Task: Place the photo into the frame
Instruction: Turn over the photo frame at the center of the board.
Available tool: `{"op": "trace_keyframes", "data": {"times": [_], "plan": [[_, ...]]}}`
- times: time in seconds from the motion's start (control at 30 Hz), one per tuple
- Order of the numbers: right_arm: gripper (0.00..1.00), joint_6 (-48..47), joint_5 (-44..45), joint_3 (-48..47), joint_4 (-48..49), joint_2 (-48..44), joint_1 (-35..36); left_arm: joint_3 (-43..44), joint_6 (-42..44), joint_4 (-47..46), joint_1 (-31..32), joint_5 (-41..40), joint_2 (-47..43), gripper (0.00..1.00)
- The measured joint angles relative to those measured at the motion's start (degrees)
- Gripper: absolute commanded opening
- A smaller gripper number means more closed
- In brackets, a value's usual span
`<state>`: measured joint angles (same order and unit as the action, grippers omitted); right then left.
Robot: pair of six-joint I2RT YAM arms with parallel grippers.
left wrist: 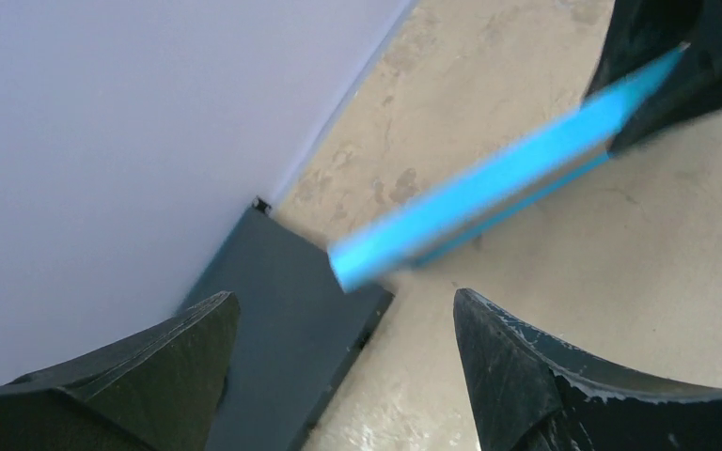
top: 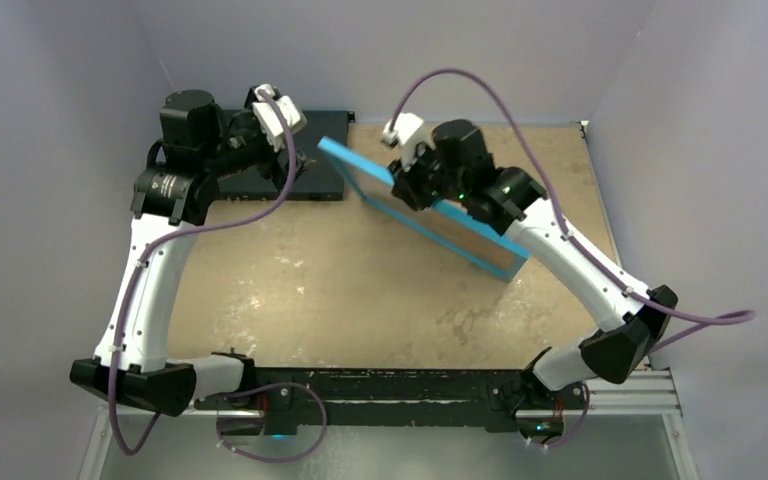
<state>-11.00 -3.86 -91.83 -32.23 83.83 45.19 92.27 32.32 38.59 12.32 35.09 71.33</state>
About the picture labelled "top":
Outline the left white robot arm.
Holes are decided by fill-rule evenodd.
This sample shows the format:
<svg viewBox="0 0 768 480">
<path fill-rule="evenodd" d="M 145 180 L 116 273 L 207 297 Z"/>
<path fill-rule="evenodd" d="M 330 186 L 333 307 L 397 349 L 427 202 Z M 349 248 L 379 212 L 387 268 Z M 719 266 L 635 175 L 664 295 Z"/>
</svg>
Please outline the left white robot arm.
<svg viewBox="0 0 768 480">
<path fill-rule="evenodd" d="M 245 358 L 172 359 L 171 314 L 197 237 L 211 229 L 206 217 L 220 181 L 253 169 L 286 200 L 305 166 L 294 137 L 306 117 L 277 87 L 260 84 L 231 114 L 204 90 L 174 92 L 159 119 L 161 136 L 133 185 L 129 254 L 114 310 L 93 354 L 72 363 L 69 379 L 110 405 L 154 414 L 177 416 L 215 394 L 244 409 L 258 395 Z"/>
</svg>

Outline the brown cardboard backing board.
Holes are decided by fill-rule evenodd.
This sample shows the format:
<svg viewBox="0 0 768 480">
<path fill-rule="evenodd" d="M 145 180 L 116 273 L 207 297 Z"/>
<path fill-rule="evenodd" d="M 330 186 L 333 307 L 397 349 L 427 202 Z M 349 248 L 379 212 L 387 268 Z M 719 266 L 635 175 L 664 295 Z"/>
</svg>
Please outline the brown cardboard backing board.
<svg viewBox="0 0 768 480">
<path fill-rule="evenodd" d="M 526 250 L 501 238 L 492 228 L 450 203 L 413 211 L 383 193 L 367 192 L 362 198 L 368 205 L 503 281 L 509 282 L 530 257 Z"/>
</svg>

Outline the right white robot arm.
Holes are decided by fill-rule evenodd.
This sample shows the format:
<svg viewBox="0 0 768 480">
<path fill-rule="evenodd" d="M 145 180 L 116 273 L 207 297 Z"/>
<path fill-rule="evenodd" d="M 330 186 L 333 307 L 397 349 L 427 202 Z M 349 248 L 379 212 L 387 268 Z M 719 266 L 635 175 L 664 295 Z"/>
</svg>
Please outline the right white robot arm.
<svg viewBox="0 0 768 480">
<path fill-rule="evenodd" d="M 399 149 L 388 170 L 392 194 L 414 211 L 458 203 L 472 219 L 526 250 L 584 306 L 592 333 L 541 352 L 525 369 L 524 399 L 544 407 L 570 385 L 598 378 L 621 384 L 661 339 L 677 304 L 667 286 L 650 287 L 622 269 L 562 215 L 546 188 L 520 167 L 495 164 L 468 120 L 428 128 L 402 113 L 381 141 Z"/>
</svg>

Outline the blue wooden picture frame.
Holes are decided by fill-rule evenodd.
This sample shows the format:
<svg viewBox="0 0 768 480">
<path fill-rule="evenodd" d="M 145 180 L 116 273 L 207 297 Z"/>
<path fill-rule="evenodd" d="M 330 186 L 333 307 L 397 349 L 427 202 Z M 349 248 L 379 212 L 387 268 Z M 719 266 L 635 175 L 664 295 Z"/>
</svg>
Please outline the blue wooden picture frame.
<svg viewBox="0 0 768 480">
<path fill-rule="evenodd" d="M 509 282 L 529 259 L 524 248 L 450 202 L 438 202 L 423 211 L 410 209 L 391 194 L 394 181 L 387 168 L 348 146 L 323 137 L 318 148 L 364 203 L 492 275 Z"/>
</svg>

